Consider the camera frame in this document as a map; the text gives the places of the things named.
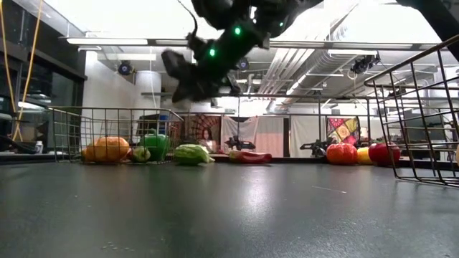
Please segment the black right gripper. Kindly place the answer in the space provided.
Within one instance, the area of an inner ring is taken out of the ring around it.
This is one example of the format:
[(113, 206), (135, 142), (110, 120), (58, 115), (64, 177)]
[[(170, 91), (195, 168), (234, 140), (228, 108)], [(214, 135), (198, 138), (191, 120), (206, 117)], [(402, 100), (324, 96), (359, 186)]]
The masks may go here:
[(228, 87), (230, 96), (239, 96), (241, 88), (232, 74), (226, 74), (219, 79), (200, 77), (195, 69), (186, 68), (181, 72), (172, 75), (179, 81), (179, 85), (172, 95), (172, 103), (180, 103), (185, 100), (201, 102), (212, 98), (220, 97), (220, 89)]

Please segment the green bell pepper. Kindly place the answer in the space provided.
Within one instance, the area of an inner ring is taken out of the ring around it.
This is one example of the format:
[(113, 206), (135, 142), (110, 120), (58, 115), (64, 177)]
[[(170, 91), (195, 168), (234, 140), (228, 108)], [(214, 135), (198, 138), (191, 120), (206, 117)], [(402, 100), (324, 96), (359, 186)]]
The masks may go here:
[(169, 150), (170, 140), (168, 136), (160, 134), (152, 128), (141, 137), (138, 145), (148, 149), (151, 154), (149, 161), (163, 161)]

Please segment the white garlic bulb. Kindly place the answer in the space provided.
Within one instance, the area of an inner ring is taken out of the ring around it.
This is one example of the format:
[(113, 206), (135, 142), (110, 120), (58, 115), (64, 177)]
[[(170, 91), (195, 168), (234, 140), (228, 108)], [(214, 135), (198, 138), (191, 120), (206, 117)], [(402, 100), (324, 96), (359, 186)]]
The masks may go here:
[(151, 157), (150, 151), (143, 146), (135, 147), (132, 151), (132, 161), (137, 163), (146, 163)]

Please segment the orange oval produce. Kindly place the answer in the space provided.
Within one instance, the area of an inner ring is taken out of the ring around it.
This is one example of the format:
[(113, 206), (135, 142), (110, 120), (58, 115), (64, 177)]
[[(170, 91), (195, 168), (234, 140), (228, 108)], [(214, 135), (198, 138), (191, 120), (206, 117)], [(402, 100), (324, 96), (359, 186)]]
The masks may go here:
[(130, 152), (129, 143), (120, 137), (108, 136), (97, 138), (82, 152), (86, 162), (117, 163), (122, 161)]

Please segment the orange tomato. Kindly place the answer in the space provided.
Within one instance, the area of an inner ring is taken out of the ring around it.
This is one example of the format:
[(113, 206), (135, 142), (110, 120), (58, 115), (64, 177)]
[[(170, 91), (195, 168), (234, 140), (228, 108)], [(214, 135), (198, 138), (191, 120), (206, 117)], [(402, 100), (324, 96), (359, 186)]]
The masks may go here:
[(326, 158), (335, 165), (353, 165), (357, 163), (357, 149), (348, 143), (331, 144), (326, 149)]

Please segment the yellow lemon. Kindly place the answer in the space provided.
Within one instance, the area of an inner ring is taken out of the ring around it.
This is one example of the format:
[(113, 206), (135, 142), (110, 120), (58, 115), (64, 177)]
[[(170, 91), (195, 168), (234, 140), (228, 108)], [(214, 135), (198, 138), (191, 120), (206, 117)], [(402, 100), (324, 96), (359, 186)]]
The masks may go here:
[(371, 158), (369, 157), (369, 147), (362, 147), (357, 150), (357, 163), (369, 166), (373, 164)]

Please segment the red fruit with green top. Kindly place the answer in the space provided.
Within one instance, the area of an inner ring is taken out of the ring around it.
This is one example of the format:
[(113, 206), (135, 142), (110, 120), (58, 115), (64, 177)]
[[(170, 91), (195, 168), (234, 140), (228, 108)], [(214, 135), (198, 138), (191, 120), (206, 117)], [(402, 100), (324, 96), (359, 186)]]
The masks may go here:
[(373, 143), (369, 146), (370, 160), (378, 166), (392, 166), (392, 162), (397, 163), (401, 156), (401, 151), (397, 146), (391, 147), (391, 152), (385, 143)]

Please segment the mandala tapestry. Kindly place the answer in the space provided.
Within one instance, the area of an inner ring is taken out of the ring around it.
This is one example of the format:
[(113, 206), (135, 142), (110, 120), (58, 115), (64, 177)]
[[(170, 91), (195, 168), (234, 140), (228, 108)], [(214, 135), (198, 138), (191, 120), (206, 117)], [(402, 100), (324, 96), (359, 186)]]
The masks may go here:
[(209, 128), (212, 131), (213, 139), (216, 141), (217, 144), (217, 147), (215, 148), (214, 152), (210, 153), (217, 153), (220, 149), (220, 116), (196, 114), (185, 117), (184, 126), (182, 128), (183, 140), (187, 143), (199, 144), (199, 140), (202, 137), (202, 131), (203, 129), (207, 128)]

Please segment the person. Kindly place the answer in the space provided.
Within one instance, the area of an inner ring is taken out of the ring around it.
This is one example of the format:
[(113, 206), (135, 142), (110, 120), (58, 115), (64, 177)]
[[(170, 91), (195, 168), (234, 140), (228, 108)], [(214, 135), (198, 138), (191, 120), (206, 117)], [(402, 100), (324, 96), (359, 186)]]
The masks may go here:
[(214, 152), (217, 147), (216, 141), (213, 139), (212, 131), (207, 128), (203, 129), (202, 137), (199, 140), (199, 144), (204, 146), (209, 152)]

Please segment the white hanging cloth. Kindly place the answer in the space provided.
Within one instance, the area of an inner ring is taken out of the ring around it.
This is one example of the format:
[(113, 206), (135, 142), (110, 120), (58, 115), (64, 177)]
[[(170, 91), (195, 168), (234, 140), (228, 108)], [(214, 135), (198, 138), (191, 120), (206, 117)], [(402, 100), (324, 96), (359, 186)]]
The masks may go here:
[(239, 118), (223, 116), (221, 123), (221, 147), (228, 152), (230, 147), (225, 143), (230, 138), (237, 136), (242, 142), (255, 144), (255, 136), (258, 127), (259, 117)]
[(292, 158), (310, 158), (311, 149), (301, 150), (305, 143), (314, 143), (325, 139), (325, 120), (318, 116), (292, 115), (290, 118), (290, 156)]

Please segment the white round column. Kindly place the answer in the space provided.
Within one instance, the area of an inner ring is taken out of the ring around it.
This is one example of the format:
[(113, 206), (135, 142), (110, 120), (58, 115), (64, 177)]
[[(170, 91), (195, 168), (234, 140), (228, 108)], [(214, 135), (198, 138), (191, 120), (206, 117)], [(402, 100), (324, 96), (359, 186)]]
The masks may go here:
[(154, 71), (138, 71), (135, 78), (138, 92), (135, 104), (137, 108), (159, 108), (161, 105), (161, 75)]

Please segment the pink hanging cloth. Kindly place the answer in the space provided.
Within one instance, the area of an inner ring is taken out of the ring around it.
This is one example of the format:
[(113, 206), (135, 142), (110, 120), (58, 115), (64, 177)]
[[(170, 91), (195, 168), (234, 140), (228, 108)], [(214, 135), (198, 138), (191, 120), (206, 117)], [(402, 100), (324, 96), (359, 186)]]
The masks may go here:
[(255, 135), (258, 153), (270, 153), (274, 158), (283, 157), (283, 118), (259, 117)]

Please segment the metal pipe rack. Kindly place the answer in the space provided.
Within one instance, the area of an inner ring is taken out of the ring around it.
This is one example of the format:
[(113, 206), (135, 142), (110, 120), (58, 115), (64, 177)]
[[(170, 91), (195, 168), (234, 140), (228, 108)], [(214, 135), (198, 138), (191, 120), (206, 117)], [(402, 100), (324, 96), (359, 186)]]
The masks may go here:
[[(256, 145), (256, 151), (274, 151), (273, 140), (263, 140), (261, 135), (263, 125), (267, 122), (287, 118), (290, 120), (290, 128), (284, 132), (288, 138), (284, 143), (288, 144), (288, 152), (292, 158), (308, 158), (312, 150), (301, 150), (304, 143), (312, 143), (316, 140), (326, 139), (326, 118), (331, 117), (331, 106), (345, 104), (352, 101), (351, 96), (332, 95), (263, 95), (243, 94), (238, 97), (230, 96), (227, 93), (216, 99), (217, 105), (212, 107), (210, 101), (203, 100), (192, 104), (183, 104), (175, 107), (171, 103), (171, 93), (141, 93), (141, 99), (145, 101), (140, 108), (164, 108), (173, 110), (176, 113), (198, 113), (210, 116), (220, 116), (221, 129), (217, 148), (227, 152), (230, 148), (224, 142), (233, 135), (239, 133), (241, 139), (252, 141)], [(252, 118), (258, 117), (256, 133), (243, 133), (237, 128), (237, 123), (232, 122), (233, 129), (228, 131), (224, 128), (224, 120), (229, 117), (233, 120), (236, 117)]]

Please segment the silver ceiling ducts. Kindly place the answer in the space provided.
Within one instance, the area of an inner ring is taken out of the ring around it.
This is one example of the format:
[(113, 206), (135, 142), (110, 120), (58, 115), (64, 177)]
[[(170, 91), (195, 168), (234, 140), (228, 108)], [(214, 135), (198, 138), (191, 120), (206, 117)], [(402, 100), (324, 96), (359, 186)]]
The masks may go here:
[(272, 46), (277, 52), (257, 93), (282, 104), (322, 90), (323, 83), (341, 76), (339, 70), (359, 56), (356, 49), (330, 41), (273, 42)]

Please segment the colourful patchwork quilt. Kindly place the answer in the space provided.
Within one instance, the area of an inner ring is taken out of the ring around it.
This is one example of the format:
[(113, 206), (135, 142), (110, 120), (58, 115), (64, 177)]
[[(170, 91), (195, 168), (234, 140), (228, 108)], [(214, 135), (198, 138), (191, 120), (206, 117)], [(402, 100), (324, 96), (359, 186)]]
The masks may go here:
[(337, 143), (355, 144), (360, 140), (360, 122), (357, 117), (331, 117), (326, 121), (326, 135)]

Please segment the black ceiling device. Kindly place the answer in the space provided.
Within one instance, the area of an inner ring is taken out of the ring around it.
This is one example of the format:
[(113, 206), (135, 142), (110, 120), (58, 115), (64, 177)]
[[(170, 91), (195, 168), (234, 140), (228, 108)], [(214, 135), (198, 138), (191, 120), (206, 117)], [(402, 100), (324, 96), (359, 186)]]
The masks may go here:
[(361, 74), (380, 63), (380, 61), (379, 54), (364, 55), (362, 58), (355, 60), (350, 70), (356, 75)]

